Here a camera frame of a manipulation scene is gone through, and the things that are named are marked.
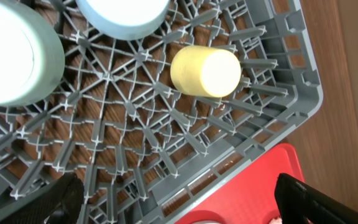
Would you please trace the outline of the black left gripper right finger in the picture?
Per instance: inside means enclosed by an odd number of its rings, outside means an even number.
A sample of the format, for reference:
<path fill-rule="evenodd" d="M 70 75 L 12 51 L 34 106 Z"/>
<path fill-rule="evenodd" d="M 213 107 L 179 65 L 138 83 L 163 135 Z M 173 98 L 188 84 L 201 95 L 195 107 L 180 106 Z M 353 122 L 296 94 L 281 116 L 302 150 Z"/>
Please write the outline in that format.
<path fill-rule="evenodd" d="M 281 173 L 274 191 L 283 224 L 358 224 L 358 212 Z"/>

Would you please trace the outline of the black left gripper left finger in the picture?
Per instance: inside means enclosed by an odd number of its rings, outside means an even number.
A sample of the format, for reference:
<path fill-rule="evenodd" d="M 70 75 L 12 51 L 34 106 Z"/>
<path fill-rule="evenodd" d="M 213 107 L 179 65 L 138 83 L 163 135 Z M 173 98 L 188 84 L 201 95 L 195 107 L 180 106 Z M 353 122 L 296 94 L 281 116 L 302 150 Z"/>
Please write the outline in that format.
<path fill-rule="evenodd" d="M 74 173 L 61 176 L 0 210 L 0 223 L 76 223 L 84 185 Z"/>

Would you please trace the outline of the mint green bowl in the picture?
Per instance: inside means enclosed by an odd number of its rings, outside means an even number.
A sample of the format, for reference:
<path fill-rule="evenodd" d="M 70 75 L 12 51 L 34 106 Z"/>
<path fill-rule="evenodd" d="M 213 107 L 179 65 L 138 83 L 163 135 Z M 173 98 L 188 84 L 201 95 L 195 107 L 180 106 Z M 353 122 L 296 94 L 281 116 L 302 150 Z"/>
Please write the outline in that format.
<path fill-rule="evenodd" d="M 36 103 L 56 89 L 65 69 L 52 26 L 18 1 L 0 1 L 0 106 Z"/>

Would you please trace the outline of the yellow plastic cup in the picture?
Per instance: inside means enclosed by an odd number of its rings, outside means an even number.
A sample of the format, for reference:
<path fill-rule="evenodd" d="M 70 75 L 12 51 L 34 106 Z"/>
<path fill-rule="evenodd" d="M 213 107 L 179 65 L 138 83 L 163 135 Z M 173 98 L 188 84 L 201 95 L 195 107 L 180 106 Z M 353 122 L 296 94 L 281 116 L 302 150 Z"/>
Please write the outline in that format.
<path fill-rule="evenodd" d="M 192 45 L 174 56 L 170 77 L 183 94 L 222 98 L 238 86 L 241 65 L 228 50 Z"/>

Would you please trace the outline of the light blue bowl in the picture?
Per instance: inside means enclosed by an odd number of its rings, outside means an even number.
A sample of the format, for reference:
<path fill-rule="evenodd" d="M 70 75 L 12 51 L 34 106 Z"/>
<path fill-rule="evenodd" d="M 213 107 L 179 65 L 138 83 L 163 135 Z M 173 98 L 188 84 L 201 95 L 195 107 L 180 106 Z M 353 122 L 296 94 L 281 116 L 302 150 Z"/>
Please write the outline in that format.
<path fill-rule="evenodd" d="M 147 37 L 164 22 L 169 0 L 76 0 L 86 20 L 101 33 L 119 40 Z"/>

